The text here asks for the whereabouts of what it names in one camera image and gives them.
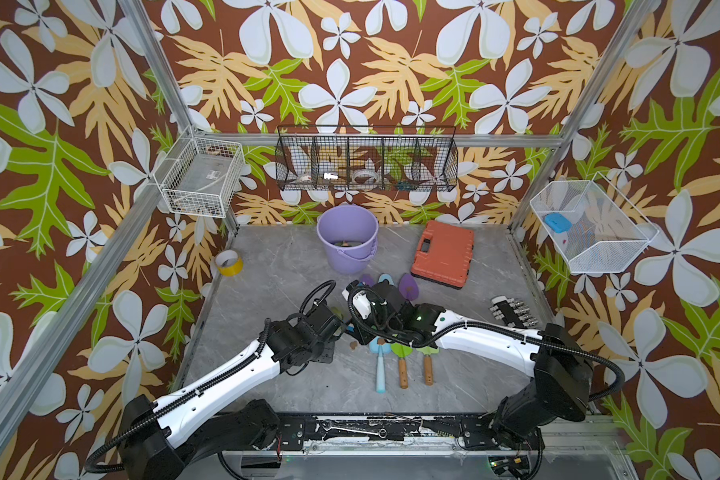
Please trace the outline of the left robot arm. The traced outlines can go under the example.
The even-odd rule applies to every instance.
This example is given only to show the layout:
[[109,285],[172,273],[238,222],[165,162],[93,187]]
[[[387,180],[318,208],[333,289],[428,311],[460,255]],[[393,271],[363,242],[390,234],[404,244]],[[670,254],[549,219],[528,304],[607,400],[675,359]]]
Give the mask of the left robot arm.
[[306,313],[265,321],[263,331],[227,363],[154,401],[128,402],[118,434],[94,450],[90,474],[124,471],[130,479],[176,479],[203,442],[201,428],[234,400],[292,367],[316,362],[346,325],[322,301]]

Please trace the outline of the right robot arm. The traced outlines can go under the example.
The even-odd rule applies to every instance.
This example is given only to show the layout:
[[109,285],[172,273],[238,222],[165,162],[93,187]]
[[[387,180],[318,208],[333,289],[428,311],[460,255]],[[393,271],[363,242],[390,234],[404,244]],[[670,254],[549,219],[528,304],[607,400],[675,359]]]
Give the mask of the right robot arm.
[[619,392],[625,383],[621,367],[582,350],[554,323],[538,329],[482,322],[439,305],[415,305],[387,282],[354,282],[343,297],[358,340],[379,337],[413,349],[466,352],[528,377],[525,387],[488,414],[482,432],[462,432],[468,449],[540,447],[542,426],[556,419],[583,421],[590,403]]

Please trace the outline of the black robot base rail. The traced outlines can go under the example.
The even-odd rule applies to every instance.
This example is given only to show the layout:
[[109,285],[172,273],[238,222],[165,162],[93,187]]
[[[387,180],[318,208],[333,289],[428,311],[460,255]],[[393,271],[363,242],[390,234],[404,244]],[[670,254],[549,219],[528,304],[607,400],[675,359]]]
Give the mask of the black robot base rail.
[[417,441],[443,441],[466,451],[531,451],[545,447],[540,430],[526,436],[499,429],[493,415],[279,415],[274,446],[284,451],[304,451],[309,442],[347,439],[369,446],[413,446]]

